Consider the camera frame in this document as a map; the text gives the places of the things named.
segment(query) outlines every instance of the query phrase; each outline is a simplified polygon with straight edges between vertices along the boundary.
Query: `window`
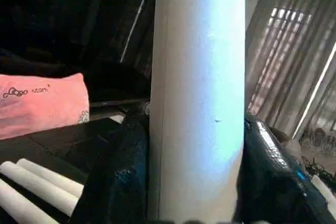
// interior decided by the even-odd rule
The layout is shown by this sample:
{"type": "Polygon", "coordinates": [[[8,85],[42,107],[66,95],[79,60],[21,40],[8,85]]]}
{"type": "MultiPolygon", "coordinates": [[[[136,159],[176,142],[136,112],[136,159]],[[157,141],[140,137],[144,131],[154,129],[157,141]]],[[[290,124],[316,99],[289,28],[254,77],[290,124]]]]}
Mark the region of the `window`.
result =
{"type": "Polygon", "coordinates": [[[287,53],[294,47],[295,38],[299,39],[298,36],[303,36],[310,21],[311,15],[305,15],[301,12],[286,8],[274,8],[272,10],[257,50],[257,54],[268,55],[257,88],[248,106],[252,114],[259,113],[287,53]]]}

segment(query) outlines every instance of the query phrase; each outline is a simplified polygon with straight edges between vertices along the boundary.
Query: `sheer curtain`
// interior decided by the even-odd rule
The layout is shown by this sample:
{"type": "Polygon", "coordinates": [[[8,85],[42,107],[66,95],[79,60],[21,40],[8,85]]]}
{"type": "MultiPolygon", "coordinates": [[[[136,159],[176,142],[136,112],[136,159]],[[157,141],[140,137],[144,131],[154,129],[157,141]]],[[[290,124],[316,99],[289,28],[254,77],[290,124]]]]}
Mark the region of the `sheer curtain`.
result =
{"type": "Polygon", "coordinates": [[[336,0],[259,0],[246,34],[245,106],[299,137],[331,86],[336,0]]]}

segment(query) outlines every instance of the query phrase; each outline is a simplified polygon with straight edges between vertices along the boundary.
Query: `pink pillow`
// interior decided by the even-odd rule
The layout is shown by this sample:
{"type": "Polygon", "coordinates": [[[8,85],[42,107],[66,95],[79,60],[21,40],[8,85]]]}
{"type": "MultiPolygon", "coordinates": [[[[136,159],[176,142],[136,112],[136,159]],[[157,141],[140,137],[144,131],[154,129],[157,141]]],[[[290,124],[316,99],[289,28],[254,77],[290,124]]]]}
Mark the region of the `pink pillow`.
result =
{"type": "Polygon", "coordinates": [[[81,73],[61,79],[0,74],[0,140],[87,121],[81,73]]]}

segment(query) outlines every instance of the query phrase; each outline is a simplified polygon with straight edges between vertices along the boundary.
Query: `chalk stick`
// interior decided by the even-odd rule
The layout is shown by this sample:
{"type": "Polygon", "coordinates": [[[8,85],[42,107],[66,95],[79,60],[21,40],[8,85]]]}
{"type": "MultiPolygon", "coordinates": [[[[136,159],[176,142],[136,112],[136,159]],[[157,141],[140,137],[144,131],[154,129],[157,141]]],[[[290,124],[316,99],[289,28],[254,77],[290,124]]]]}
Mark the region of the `chalk stick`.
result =
{"type": "Polygon", "coordinates": [[[71,216],[78,198],[37,175],[6,161],[0,165],[0,173],[51,204],[67,216],[71,216]]]}
{"type": "Polygon", "coordinates": [[[334,219],[336,219],[336,198],[334,197],[331,190],[325,185],[325,183],[317,175],[313,176],[313,178],[311,179],[311,182],[324,196],[324,198],[328,202],[329,212],[333,215],[334,219]]]}
{"type": "Polygon", "coordinates": [[[1,179],[0,206],[19,224],[58,224],[1,179]]]}
{"type": "Polygon", "coordinates": [[[84,186],[76,181],[73,181],[63,175],[55,173],[43,166],[35,164],[24,158],[20,159],[16,165],[24,168],[25,170],[39,176],[40,178],[52,183],[53,185],[67,191],[68,193],[79,198],[82,194],[84,186]]]}

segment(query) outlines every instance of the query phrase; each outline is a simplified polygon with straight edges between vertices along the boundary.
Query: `white cylinder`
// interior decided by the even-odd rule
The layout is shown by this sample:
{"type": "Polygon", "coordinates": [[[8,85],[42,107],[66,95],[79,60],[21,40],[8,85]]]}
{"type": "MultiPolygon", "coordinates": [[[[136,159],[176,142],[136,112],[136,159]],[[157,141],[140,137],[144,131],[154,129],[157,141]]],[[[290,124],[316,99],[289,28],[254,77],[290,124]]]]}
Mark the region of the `white cylinder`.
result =
{"type": "Polygon", "coordinates": [[[0,206],[19,224],[58,224],[2,180],[0,180],[0,206]]]}
{"type": "Polygon", "coordinates": [[[25,170],[39,176],[40,178],[52,183],[53,185],[67,191],[68,193],[79,198],[83,192],[84,186],[76,181],[73,181],[65,176],[55,173],[43,166],[35,164],[24,158],[20,159],[16,165],[25,170]]]}
{"type": "Polygon", "coordinates": [[[311,182],[315,187],[320,191],[320,193],[324,196],[326,201],[328,202],[328,210],[332,214],[332,216],[336,219],[336,198],[331,190],[323,183],[323,181],[319,178],[319,176],[314,175],[311,179],[311,182]]]}
{"type": "Polygon", "coordinates": [[[149,219],[231,221],[244,72],[245,0],[156,0],[149,219]]]}
{"type": "Polygon", "coordinates": [[[71,216],[78,198],[60,189],[35,174],[6,161],[0,165],[0,173],[32,192],[45,202],[51,204],[67,216],[71,216]]]}

